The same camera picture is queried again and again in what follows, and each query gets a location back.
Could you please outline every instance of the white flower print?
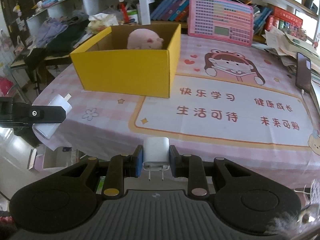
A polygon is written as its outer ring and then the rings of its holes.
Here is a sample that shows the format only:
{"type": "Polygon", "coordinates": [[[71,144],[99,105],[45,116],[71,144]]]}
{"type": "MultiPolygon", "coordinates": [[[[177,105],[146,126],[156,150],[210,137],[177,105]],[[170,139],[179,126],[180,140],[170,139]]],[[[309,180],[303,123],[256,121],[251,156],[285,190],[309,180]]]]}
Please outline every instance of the white flower print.
{"type": "Polygon", "coordinates": [[[87,109],[85,111],[85,114],[82,116],[82,119],[88,119],[88,121],[91,121],[92,118],[99,116],[98,113],[96,113],[97,108],[93,108],[92,110],[87,109]]]}

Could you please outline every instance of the tablecloth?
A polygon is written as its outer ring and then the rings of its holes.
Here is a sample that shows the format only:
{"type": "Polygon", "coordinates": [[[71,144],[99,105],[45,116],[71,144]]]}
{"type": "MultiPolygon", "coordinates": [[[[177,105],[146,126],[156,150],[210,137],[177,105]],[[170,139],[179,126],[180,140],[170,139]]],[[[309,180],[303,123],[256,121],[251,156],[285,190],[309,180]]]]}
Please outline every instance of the tablecloth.
{"type": "MultiPolygon", "coordinates": [[[[182,35],[170,99],[86,91],[70,65],[34,105],[68,93],[72,111],[53,137],[36,133],[52,150],[75,147],[108,160],[132,153],[147,136],[166,136],[180,154],[222,156],[291,188],[319,177],[295,77],[263,50],[182,35]]],[[[316,107],[309,95],[305,100],[320,130],[316,107]]]]}

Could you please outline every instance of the gray ribbed panel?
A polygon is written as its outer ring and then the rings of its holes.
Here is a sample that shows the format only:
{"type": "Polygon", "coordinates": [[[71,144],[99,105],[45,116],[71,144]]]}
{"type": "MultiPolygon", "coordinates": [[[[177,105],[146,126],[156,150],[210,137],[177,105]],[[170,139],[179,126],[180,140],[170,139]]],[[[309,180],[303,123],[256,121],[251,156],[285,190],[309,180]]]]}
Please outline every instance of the gray ribbed panel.
{"type": "Polygon", "coordinates": [[[276,240],[251,236],[223,224],[208,203],[182,190],[129,190],[120,200],[103,202],[97,214],[78,228],[54,235],[20,230],[11,240],[276,240]]]}

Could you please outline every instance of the orange border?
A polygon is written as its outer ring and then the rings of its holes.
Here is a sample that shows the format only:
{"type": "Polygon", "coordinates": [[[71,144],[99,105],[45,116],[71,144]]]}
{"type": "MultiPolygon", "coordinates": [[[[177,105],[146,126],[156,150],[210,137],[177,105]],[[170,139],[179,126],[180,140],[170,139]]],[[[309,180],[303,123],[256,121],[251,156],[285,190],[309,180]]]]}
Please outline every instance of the orange border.
{"type": "MultiPolygon", "coordinates": [[[[212,80],[218,80],[218,81],[224,81],[229,83],[235,83],[244,85],[243,82],[230,82],[223,79],[216,79],[213,77],[206,77],[202,75],[194,75],[194,74],[185,74],[185,73],[177,73],[177,76],[188,76],[188,77],[197,77],[197,78],[205,78],[205,79],[212,79],[212,80]]],[[[260,85],[245,85],[250,87],[257,87],[260,89],[269,90],[272,92],[277,92],[280,94],[288,95],[291,97],[295,97],[302,101],[301,98],[299,98],[296,95],[292,95],[287,92],[283,92],[276,89],[271,88],[262,88],[260,85]]],[[[157,130],[157,129],[151,129],[151,128],[142,128],[136,125],[137,118],[139,116],[139,113],[141,111],[141,108],[143,106],[145,96],[140,96],[136,107],[130,117],[128,126],[129,129],[132,132],[136,133],[144,133],[148,135],[153,136],[161,136],[161,137],[170,137],[178,140],[184,140],[184,141],[193,141],[193,142],[203,142],[203,143],[210,143],[210,144],[218,144],[218,145],[228,145],[228,146],[235,146],[235,147],[247,147],[247,148],[260,148],[260,149],[278,149],[278,150],[303,150],[303,149],[310,149],[309,146],[292,146],[292,145],[285,145],[285,144],[274,144],[274,143],[257,143],[257,142],[248,142],[248,141],[240,141],[240,140],[231,140],[231,139],[224,139],[224,138],[214,138],[214,137],[207,137],[207,136],[199,136],[199,135],[193,135],[193,134],[184,134],[179,132],[171,132],[171,131],[164,131],[164,130],[157,130]]]]}

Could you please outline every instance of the smartphone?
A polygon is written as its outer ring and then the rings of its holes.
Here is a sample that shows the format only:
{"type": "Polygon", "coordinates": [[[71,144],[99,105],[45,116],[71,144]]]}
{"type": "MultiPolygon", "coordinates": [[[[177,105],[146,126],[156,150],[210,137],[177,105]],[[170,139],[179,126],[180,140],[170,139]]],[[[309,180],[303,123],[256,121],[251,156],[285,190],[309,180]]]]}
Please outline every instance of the smartphone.
{"type": "Polygon", "coordinates": [[[296,87],[310,93],[311,87],[311,61],[300,52],[297,53],[296,87]]]}

